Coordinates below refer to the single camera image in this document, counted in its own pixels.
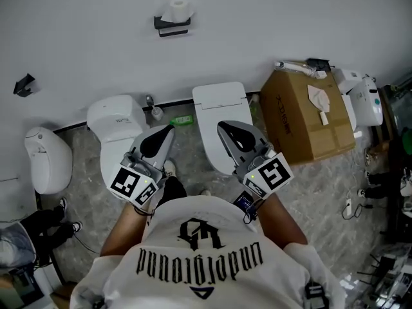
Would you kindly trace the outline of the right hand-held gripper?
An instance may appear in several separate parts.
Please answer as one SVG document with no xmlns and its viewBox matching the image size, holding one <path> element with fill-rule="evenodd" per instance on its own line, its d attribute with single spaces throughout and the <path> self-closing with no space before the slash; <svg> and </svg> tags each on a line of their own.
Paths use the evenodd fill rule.
<svg viewBox="0 0 412 309">
<path fill-rule="evenodd" d="M 258 198 L 267 199 L 294 178 L 284 155 L 252 124 L 225 120 L 217 132 L 239 181 Z"/>
</svg>

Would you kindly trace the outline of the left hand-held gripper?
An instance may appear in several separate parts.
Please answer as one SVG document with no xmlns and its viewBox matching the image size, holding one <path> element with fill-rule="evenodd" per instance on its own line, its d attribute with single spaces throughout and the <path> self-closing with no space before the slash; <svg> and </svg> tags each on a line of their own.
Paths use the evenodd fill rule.
<svg viewBox="0 0 412 309">
<path fill-rule="evenodd" d="M 139 134 L 129 152 L 115 165 L 108 181 L 108 190 L 134 207 L 148 207 L 159 190 L 161 169 L 174 142 L 174 126 L 161 125 Z"/>
</svg>

